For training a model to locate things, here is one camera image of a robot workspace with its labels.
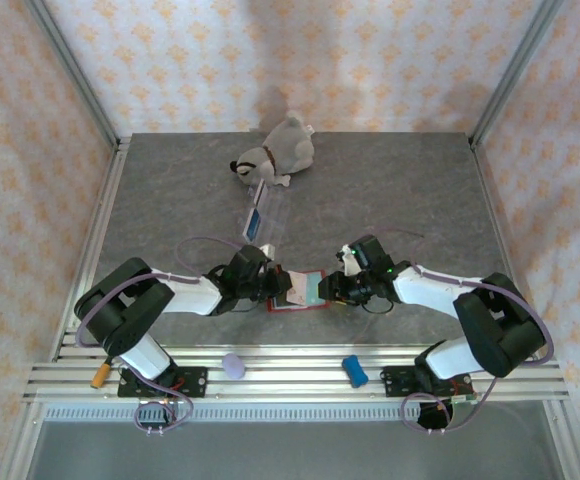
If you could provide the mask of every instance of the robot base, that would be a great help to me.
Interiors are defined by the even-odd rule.
[[[449,400],[442,400],[442,402],[448,411],[450,421],[452,421],[452,418],[454,417],[452,402]],[[426,403],[421,405],[421,413],[419,414],[417,423],[426,430],[440,430],[442,428],[448,428],[448,425],[450,425],[450,422],[448,422],[448,419],[440,406],[436,403]]]
[[[172,388],[190,398],[203,398],[208,385],[208,369],[206,367],[175,367],[175,383]],[[119,398],[153,398],[173,397],[155,390],[139,380],[129,369],[121,370],[121,381],[117,390]]]
[[[468,374],[437,380],[432,384],[432,391],[422,388],[417,379],[417,367],[414,366],[383,367],[381,380],[386,389],[386,397],[407,397],[411,393],[431,393],[437,397],[474,395],[472,379]]]

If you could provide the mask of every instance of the floral wallpaper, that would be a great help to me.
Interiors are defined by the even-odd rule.
[[[0,462],[110,154],[24,3],[0,0]]]
[[[517,272],[580,420],[580,0],[566,0],[485,144]]]
[[[539,0],[49,0],[120,135],[470,131]]]

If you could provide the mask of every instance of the gray plush dog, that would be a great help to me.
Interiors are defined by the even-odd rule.
[[[246,185],[256,185],[263,178],[266,185],[290,185],[290,173],[296,173],[312,165],[314,146],[310,136],[312,127],[305,126],[301,117],[293,111],[277,125],[263,142],[262,147],[252,148],[230,162],[230,169]]]

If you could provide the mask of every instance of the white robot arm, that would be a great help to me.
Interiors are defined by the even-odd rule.
[[[172,358],[147,333],[161,313],[221,315],[240,299],[262,302],[291,288],[280,265],[270,266],[261,249],[246,245],[228,265],[201,277],[184,277],[151,269],[131,258],[84,294],[74,311],[81,324],[77,343],[100,345],[110,357],[120,357],[145,379],[170,387],[176,380]],[[85,344],[87,329],[97,340]]]
[[[430,383],[459,374],[486,370],[505,377],[546,343],[541,327],[529,312],[506,295],[521,298],[503,274],[463,278],[440,274],[404,261],[395,265],[376,237],[366,235],[344,245],[337,257],[344,272],[319,284],[319,296],[349,305],[365,304],[373,295],[395,303],[416,304],[450,315],[465,336],[426,350],[417,366]]]

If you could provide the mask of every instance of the card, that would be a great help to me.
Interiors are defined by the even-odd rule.
[[[319,298],[319,282],[325,277],[325,272],[323,270],[317,270],[312,272],[302,272],[302,275],[305,275],[306,278],[305,304],[297,305],[288,302],[286,292],[278,297],[268,300],[268,312],[294,312],[300,310],[314,310],[315,308],[327,308],[329,306],[327,301]]]
[[[308,276],[305,273],[288,272],[292,288],[286,292],[286,300],[295,305],[305,305],[308,289]]]
[[[251,208],[248,214],[248,220],[246,221],[246,226],[243,229],[243,238],[246,239],[248,243],[253,243],[254,239],[257,238],[257,232],[259,231],[259,226],[261,225],[261,215],[259,210],[256,208]]]

